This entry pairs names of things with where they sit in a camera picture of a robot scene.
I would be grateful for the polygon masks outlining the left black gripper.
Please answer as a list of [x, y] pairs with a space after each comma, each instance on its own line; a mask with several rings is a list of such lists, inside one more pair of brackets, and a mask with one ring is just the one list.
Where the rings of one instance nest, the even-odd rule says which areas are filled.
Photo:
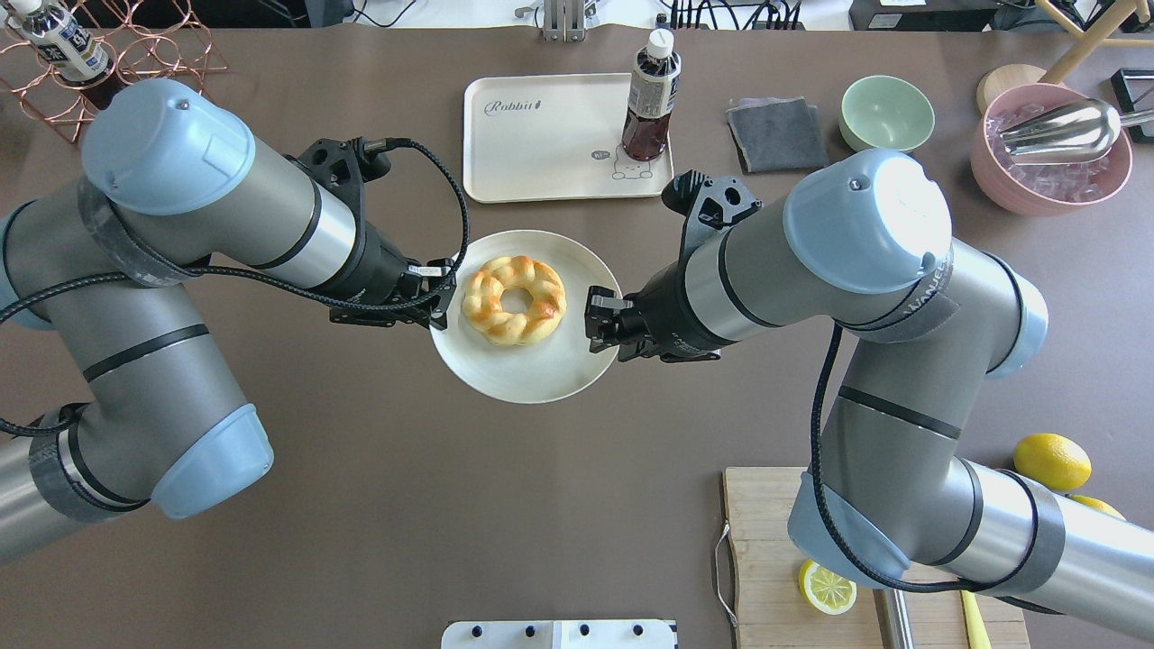
[[[454, 290], [457, 259], [454, 256], [419, 263], [400, 255], [399, 251], [380, 238], [379, 231], [364, 233], [364, 248], [352, 263], [352, 270], [340, 282], [325, 289], [325, 294], [359, 305], [396, 305], [419, 296], [420, 290]], [[360, 311], [350, 307], [329, 309], [334, 324], [362, 324], [362, 327], [391, 327], [420, 324], [428, 330], [445, 330], [444, 301], [433, 298], [399, 311]]]

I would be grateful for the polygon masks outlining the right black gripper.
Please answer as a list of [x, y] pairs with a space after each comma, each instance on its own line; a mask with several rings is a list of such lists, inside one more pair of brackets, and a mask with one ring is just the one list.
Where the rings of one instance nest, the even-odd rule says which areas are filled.
[[660, 361], [715, 361], [722, 341], [705, 330], [689, 307], [684, 269], [673, 263], [645, 288], [619, 298], [610, 288], [591, 285], [586, 300], [590, 352], [619, 346], [619, 361], [658, 357]]

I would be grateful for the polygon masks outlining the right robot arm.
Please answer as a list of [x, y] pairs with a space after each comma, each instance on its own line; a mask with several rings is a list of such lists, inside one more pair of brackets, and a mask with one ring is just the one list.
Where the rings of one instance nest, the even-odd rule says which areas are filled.
[[869, 588], [984, 594], [1151, 640], [1149, 530], [957, 457], [982, 382], [1037, 352], [1048, 311], [953, 237], [917, 161], [854, 152], [771, 206], [696, 171], [661, 197], [685, 218], [679, 258], [635, 293], [590, 288], [591, 351], [704, 361], [829, 316], [790, 514], [807, 557]]

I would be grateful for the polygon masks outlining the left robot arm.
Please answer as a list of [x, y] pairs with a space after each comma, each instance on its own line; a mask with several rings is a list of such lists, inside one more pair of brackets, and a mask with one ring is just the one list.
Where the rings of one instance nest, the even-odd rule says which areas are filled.
[[174, 79], [96, 115], [78, 180], [3, 219], [3, 321], [55, 330], [92, 394], [3, 422], [3, 562], [149, 503], [190, 517], [273, 464], [190, 279], [256, 279], [335, 322], [445, 328], [464, 254], [417, 262], [364, 218], [364, 185], [397, 148], [419, 143], [283, 156]]

